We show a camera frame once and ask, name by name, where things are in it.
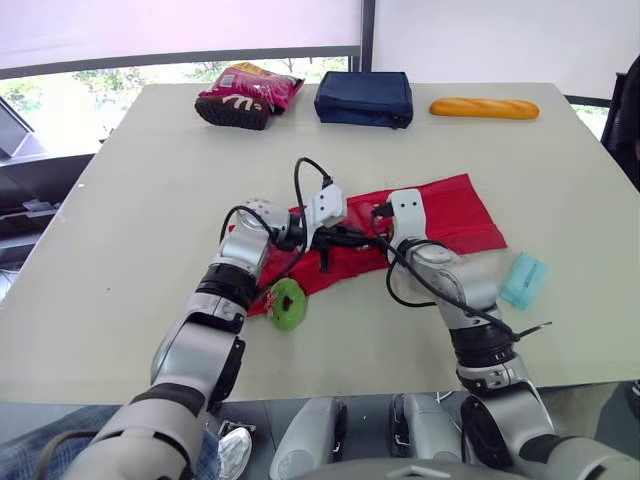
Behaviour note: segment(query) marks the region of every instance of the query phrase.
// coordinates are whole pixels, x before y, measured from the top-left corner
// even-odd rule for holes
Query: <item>blue sponge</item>
[[[544,263],[521,253],[502,284],[500,296],[518,310],[526,310],[538,296],[546,276],[547,266]]]

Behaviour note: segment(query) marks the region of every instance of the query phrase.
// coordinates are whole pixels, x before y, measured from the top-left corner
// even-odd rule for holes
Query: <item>navy blue bag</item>
[[[327,72],[314,103],[323,123],[407,128],[413,119],[404,72]]]

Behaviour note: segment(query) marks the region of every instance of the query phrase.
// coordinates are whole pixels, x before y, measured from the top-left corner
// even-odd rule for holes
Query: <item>white curtain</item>
[[[209,50],[358,45],[360,0],[0,0],[0,69]]]
[[[610,98],[640,54],[640,0],[378,0],[374,70],[412,82],[551,82]]]

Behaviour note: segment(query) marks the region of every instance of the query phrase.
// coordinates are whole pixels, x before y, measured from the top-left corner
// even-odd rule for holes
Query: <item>window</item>
[[[600,140],[604,126],[607,123],[609,109],[607,107],[594,107],[591,105],[574,105],[571,104],[576,114],[582,122],[589,127],[591,133]]]
[[[347,71],[348,57],[251,60],[276,73],[319,83],[329,70]],[[144,85],[213,82],[233,61],[108,68],[0,80],[2,96],[45,145],[95,150],[116,128]]]

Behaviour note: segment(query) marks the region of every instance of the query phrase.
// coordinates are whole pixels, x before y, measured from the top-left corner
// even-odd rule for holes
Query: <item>chair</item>
[[[601,142],[640,191],[640,57],[627,74],[617,74]]]

